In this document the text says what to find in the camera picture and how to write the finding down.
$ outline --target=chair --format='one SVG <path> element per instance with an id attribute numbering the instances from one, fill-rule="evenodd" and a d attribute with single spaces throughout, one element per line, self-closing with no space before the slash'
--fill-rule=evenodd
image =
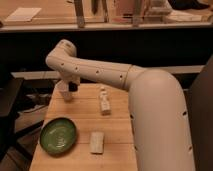
<path id="1" fill-rule="evenodd" d="M 43 124 L 43 121 L 40 121 L 21 131 L 14 130 L 15 121 L 19 117 L 18 111 L 35 106 L 25 95 L 23 83 L 23 78 L 14 78 L 0 65 L 0 161 L 11 146 L 32 160 L 32 155 L 18 143 L 18 139 Z"/>
<path id="2" fill-rule="evenodd" d="M 213 169 L 213 56 L 187 92 L 197 171 Z"/>

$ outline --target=wooden tabletop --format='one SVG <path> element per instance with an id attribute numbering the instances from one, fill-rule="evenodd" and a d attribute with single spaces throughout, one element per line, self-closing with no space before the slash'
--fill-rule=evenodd
<path id="1" fill-rule="evenodd" d="M 48 155 L 38 143 L 30 171 L 137 171 L 135 149 L 128 111 L 128 93 L 106 87 L 110 115 L 101 115 L 100 84 L 81 84 L 73 100 L 65 102 L 55 88 L 45 116 L 45 124 L 57 117 L 72 119 L 78 130 L 76 145 L 60 157 Z M 90 153 L 92 131 L 102 131 L 104 153 Z"/>

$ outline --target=green plate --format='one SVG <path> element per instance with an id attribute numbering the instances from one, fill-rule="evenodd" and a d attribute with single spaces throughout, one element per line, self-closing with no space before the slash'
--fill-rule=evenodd
<path id="1" fill-rule="evenodd" d="M 68 118 L 48 122 L 41 131 L 40 145 L 51 155 L 69 150 L 77 139 L 75 124 Z"/>

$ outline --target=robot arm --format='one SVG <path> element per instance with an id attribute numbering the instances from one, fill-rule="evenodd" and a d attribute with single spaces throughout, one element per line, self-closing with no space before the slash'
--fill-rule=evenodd
<path id="1" fill-rule="evenodd" d="M 48 54 L 46 63 L 60 73 L 78 75 L 87 80 L 105 83 L 127 91 L 135 77 L 146 70 L 130 64 L 79 59 L 73 57 L 75 55 L 75 46 L 67 40 L 61 40 Z"/>
<path id="2" fill-rule="evenodd" d="M 139 171 L 195 171 L 186 102 L 171 74 L 73 58 L 75 55 L 75 46 L 62 40 L 48 54 L 46 63 L 60 73 L 129 92 Z"/>

